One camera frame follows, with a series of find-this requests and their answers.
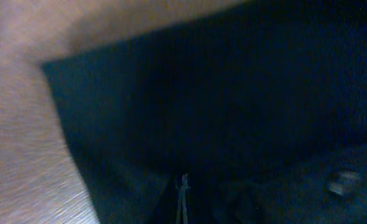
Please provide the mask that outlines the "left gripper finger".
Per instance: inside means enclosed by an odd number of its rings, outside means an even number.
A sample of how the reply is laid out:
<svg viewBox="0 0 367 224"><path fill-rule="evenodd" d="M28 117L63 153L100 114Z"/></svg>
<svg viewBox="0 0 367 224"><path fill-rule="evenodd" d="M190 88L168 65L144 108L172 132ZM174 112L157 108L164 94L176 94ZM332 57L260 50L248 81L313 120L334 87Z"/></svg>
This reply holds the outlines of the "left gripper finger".
<svg viewBox="0 0 367 224"><path fill-rule="evenodd" d="M218 224L215 183L208 178L182 176L182 224Z"/></svg>
<svg viewBox="0 0 367 224"><path fill-rule="evenodd" d="M175 224L180 181L174 175L168 181L161 198L159 199L149 224Z"/></svg>

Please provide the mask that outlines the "black t-shirt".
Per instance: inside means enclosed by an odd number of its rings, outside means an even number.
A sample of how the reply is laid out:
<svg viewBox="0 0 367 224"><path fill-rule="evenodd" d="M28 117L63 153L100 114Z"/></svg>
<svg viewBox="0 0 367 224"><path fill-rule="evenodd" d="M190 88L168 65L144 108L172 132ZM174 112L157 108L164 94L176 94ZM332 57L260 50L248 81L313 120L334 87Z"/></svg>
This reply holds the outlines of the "black t-shirt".
<svg viewBox="0 0 367 224"><path fill-rule="evenodd" d="M174 175L218 223L367 223L367 1L252 1L48 61L101 223L149 223Z"/></svg>

